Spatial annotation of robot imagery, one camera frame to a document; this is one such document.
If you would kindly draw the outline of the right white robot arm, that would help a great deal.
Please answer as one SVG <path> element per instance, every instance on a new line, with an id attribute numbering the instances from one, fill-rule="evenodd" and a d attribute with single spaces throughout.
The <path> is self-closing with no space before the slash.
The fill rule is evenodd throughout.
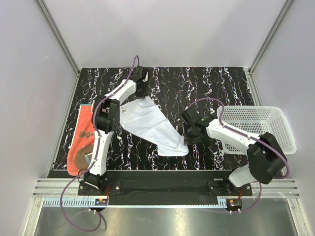
<path id="1" fill-rule="evenodd" d="M 203 136 L 220 140 L 237 148 L 248 159 L 247 165 L 232 171 L 223 183 L 224 191 L 234 195 L 245 184 L 259 182 L 269 184 L 286 167 L 287 158 L 275 136 L 269 132 L 262 135 L 244 131 L 222 120 L 224 108 L 219 115 L 203 116 L 195 108 L 188 107 L 182 113 L 184 120 L 184 143 L 199 143 Z"/>

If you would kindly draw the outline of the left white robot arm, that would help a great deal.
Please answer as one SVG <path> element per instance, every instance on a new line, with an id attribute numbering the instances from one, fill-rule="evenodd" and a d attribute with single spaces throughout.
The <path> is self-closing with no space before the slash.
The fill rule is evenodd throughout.
<path id="1" fill-rule="evenodd" d="M 132 95 L 145 97 L 148 91 L 149 70 L 142 66 L 133 69 L 126 79 L 104 97 L 94 100 L 92 124 L 94 147 L 92 158 L 84 174 L 84 182 L 93 193 L 106 190 L 106 161 L 111 138 L 120 126 L 120 106 Z"/>

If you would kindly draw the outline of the white towel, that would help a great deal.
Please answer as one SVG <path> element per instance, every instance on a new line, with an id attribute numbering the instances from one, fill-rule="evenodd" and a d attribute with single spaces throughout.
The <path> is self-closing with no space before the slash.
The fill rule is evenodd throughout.
<path id="1" fill-rule="evenodd" d="M 120 124 L 132 135 L 157 145 L 159 156 L 185 156 L 189 153 L 184 138 L 148 96 L 123 104 Z"/>

